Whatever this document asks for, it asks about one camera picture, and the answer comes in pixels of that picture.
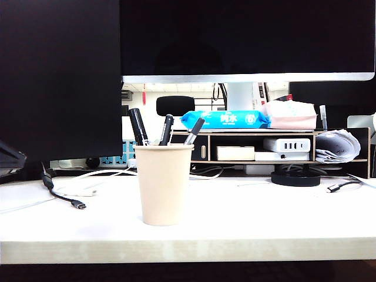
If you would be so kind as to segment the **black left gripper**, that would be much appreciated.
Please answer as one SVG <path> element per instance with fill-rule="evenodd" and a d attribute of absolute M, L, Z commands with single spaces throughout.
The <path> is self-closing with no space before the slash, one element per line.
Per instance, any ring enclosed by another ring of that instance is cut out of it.
<path fill-rule="evenodd" d="M 25 154 L 1 141 L 1 177 L 22 169 L 25 161 Z"/>

